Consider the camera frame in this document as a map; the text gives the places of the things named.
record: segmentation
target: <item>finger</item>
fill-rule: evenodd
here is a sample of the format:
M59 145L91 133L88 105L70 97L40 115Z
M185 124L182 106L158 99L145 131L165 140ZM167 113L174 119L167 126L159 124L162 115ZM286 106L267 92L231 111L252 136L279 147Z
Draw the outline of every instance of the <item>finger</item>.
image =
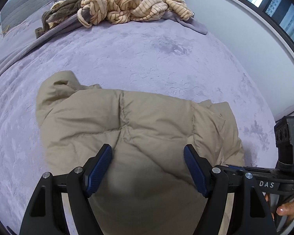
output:
M294 201L282 204L277 209L279 216L291 216L294 217Z

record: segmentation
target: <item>metal screw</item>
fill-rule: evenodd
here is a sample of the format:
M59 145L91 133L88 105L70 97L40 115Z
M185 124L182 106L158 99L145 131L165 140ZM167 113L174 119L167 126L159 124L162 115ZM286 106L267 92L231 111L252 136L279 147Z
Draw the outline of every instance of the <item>metal screw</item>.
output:
M77 173L77 174L81 173L82 171L83 171L83 168L82 167L76 167L74 169L74 172Z
M214 167L214 168L212 168L212 172L218 174L218 173L221 172L221 169L219 169L219 168L217 168L217 167Z
M247 173L245 173L245 177L247 177L248 179L252 179L253 174L251 174L250 172L247 172Z
M50 177L50 172L45 172L45 173L43 174L43 178L46 179L46 178L48 178L48 177Z

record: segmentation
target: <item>brown blanket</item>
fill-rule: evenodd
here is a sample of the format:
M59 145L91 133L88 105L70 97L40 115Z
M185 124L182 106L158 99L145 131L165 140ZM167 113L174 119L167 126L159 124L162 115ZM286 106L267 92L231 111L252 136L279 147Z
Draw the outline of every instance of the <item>brown blanket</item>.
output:
M42 16L43 27L35 30L36 37L39 38L46 31L50 30L48 23L76 14L81 7L81 1L82 0L66 0L56 8L44 12Z

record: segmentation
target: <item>gray quilted headboard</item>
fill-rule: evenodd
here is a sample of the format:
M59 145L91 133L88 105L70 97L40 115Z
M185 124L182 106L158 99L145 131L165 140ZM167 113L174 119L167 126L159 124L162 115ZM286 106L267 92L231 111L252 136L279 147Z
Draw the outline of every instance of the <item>gray quilted headboard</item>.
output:
M42 6L55 0L10 0L1 10L2 30L8 25L11 29L22 23Z

